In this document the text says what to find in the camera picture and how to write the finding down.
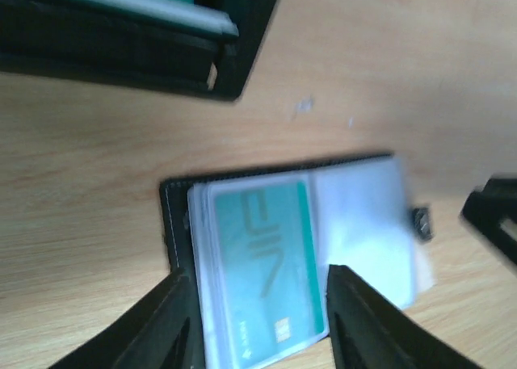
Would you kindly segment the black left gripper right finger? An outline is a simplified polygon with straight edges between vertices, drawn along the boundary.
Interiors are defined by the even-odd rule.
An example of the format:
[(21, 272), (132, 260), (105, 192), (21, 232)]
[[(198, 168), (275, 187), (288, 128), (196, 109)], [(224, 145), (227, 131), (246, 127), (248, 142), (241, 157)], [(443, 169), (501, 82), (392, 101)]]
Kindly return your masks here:
[(326, 306), (337, 368), (480, 367), (406, 317), (347, 266), (330, 266)]

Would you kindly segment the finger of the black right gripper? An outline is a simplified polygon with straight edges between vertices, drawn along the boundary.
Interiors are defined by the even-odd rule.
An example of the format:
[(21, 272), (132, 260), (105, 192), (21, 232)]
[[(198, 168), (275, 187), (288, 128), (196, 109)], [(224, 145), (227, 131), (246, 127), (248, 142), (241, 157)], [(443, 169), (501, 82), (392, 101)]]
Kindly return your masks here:
[(516, 178), (491, 177), (470, 192), (460, 216), (498, 255), (516, 264)]

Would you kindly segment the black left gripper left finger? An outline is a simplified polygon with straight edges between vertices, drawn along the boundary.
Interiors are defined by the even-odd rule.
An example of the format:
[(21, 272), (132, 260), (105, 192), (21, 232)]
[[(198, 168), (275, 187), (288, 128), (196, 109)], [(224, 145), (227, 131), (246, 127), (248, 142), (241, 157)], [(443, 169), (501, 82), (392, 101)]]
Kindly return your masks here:
[(183, 269), (52, 368), (204, 368), (199, 306)]

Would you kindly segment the black leather card holder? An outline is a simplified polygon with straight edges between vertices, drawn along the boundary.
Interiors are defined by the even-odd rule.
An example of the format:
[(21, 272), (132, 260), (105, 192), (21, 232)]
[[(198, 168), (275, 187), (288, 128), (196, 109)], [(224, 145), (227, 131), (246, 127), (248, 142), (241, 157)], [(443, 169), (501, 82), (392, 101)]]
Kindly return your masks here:
[[(280, 177), (302, 177), (307, 182), (326, 331), (286, 350), (254, 357), (250, 349), (241, 348), (229, 317), (210, 189)], [(160, 198), (170, 264), (188, 273), (199, 306), (204, 368), (264, 368), (325, 338), (331, 265), (350, 267), (400, 309), (411, 306), (434, 283), (431, 265), (418, 244), (431, 231), (417, 226), (405, 171), (393, 153), (170, 178), (161, 184)]]

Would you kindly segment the teal credit card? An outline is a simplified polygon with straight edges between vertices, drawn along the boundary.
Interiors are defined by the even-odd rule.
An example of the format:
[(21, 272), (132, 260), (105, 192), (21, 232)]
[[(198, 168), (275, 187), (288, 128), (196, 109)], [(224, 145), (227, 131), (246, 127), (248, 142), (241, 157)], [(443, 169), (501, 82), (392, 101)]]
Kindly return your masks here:
[(326, 319), (307, 182), (252, 179), (210, 189), (228, 313), (254, 357), (323, 334)]

